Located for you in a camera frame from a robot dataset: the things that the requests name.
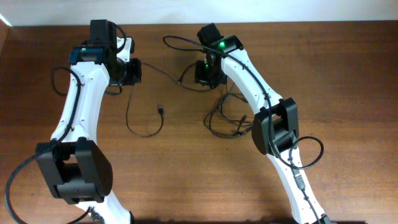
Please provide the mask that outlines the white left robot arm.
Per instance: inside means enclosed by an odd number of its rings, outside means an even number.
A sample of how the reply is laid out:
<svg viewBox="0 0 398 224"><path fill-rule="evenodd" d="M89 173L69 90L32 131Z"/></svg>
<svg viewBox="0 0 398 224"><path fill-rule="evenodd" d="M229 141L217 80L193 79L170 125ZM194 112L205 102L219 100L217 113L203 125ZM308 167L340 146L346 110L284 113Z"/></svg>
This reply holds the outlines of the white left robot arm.
<svg viewBox="0 0 398 224"><path fill-rule="evenodd" d="M106 19L90 22L90 38L69 55L70 86L50 142L39 143L37 163L54 198L97 215L103 223L134 223L114 192L113 169L97 145L101 102L108 86L141 82L134 41L117 37Z"/></svg>

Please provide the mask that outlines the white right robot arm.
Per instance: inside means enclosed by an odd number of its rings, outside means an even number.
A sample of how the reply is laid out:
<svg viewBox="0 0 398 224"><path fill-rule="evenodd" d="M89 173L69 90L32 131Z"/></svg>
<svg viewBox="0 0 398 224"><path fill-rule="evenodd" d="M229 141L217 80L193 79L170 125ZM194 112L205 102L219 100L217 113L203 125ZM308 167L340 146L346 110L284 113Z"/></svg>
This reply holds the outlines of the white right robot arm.
<svg viewBox="0 0 398 224"><path fill-rule="evenodd" d="M195 81L216 88L230 78L248 101L253 113L252 140L275 167L297 223L329 223L317 202L301 163L298 143L297 104L283 98L261 77L243 44L235 36L224 37L214 23L197 33L205 59L197 62Z"/></svg>

